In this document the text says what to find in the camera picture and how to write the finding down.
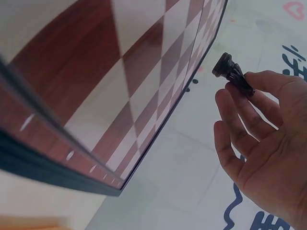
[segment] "pink heart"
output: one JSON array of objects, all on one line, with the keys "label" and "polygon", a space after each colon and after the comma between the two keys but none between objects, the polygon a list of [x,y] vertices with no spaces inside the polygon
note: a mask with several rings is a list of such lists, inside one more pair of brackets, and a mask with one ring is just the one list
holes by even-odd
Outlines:
[{"label": "pink heart", "polygon": [[283,8],[288,14],[290,14],[295,19],[302,21],[304,20],[304,5],[298,1],[291,1],[283,5]]}]

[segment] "finger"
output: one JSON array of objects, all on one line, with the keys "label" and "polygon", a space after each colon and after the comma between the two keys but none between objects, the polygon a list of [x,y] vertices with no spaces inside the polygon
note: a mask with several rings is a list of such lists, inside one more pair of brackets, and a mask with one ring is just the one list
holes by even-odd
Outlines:
[{"label": "finger", "polygon": [[232,83],[227,83],[225,88],[230,92],[246,128],[254,137],[262,140],[276,131],[275,128],[261,118],[248,99]]},{"label": "finger", "polygon": [[280,128],[283,125],[283,117],[279,105],[264,95],[263,92],[256,90],[254,96],[248,99],[276,127]]},{"label": "finger", "polygon": [[236,157],[231,147],[230,134],[223,121],[214,124],[214,143],[220,164],[228,176],[237,184],[244,161]]},{"label": "finger", "polygon": [[245,79],[253,88],[269,92],[276,98],[279,98],[284,86],[302,81],[300,77],[287,76],[269,70],[259,73],[247,72]]},{"label": "finger", "polygon": [[222,120],[229,128],[232,143],[244,157],[248,158],[254,147],[258,145],[258,141],[246,132],[227,90],[219,90],[215,95],[215,101]]}]

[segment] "black chess piece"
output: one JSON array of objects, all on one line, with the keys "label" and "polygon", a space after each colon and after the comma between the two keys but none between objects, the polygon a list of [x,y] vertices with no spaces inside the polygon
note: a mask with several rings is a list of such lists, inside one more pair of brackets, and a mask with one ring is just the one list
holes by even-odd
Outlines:
[{"label": "black chess piece", "polygon": [[233,83],[245,96],[251,97],[255,93],[255,90],[245,80],[240,66],[233,62],[232,56],[228,53],[223,53],[213,68],[212,73],[217,78],[220,76],[225,77],[227,80]]}]

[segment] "white floor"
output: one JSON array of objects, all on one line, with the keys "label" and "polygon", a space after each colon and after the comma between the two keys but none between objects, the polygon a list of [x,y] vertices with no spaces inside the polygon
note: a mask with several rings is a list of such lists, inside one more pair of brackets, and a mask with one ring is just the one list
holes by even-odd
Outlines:
[{"label": "white floor", "polygon": [[[195,77],[199,83],[190,85],[191,91],[185,93],[122,195],[108,197],[87,230],[253,229],[261,209],[244,196],[240,202],[240,194],[235,195],[214,150],[213,124],[220,118],[214,95],[226,80],[215,78],[211,70],[226,51],[243,71],[271,69],[282,73],[290,69],[293,74],[282,53],[292,63],[296,57],[282,45],[295,46],[300,55],[307,56],[306,19],[300,11],[295,12],[297,6],[286,3],[229,1],[218,37],[202,64],[203,71]],[[299,68],[303,66],[306,63],[299,62]],[[232,209],[235,200],[238,205]]]}]

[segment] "hand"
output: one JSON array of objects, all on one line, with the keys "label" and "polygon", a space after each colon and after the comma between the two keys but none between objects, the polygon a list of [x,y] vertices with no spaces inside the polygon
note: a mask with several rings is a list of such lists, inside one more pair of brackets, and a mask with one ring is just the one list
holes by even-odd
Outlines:
[{"label": "hand", "polygon": [[[306,229],[307,83],[272,71],[245,76],[257,89],[254,96],[247,99],[231,83],[215,96],[222,118],[214,124],[220,163],[258,206],[294,228]],[[261,91],[278,98],[280,105]],[[266,123],[250,103],[277,129]],[[246,162],[235,156],[231,142]]]}]

